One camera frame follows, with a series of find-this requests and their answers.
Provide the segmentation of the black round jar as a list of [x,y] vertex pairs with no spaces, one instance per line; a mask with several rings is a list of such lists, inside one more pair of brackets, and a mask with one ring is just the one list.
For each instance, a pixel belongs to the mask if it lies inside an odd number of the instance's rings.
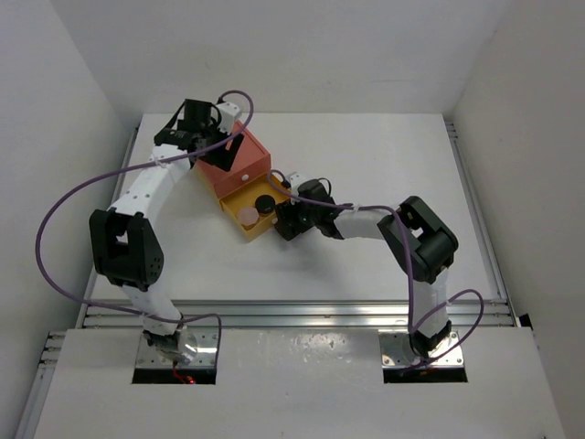
[[273,213],[276,207],[275,198],[268,195],[263,194],[258,196],[254,202],[254,208],[257,210],[260,216],[268,216]]

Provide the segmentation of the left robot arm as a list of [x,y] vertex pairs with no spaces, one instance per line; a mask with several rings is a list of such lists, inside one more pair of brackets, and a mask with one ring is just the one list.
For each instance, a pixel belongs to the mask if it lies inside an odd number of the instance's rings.
[[108,209],[90,216],[90,239],[97,273],[120,288],[141,314],[149,347],[176,365],[197,355],[197,341],[182,314],[156,283],[165,257],[154,225],[175,184],[204,162],[229,171],[244,140],[232,130],[242,110],[232,102],[186,99],[154,136],[149,167]]

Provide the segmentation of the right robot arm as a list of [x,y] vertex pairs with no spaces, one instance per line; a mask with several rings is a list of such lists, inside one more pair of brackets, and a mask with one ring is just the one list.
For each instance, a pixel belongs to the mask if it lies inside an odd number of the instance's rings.
[[384,206],[338,205],[331,188],[317,178],[292,173],[276,187],[289,198],[275,207],[275,229],[291,241],[310,229],[335,240],[385,242],[408,282],[408,334],[414,353],[427,359],[449,336],[446,311],[447,270],[458,241],[452,231],[418,196],[395,209]]

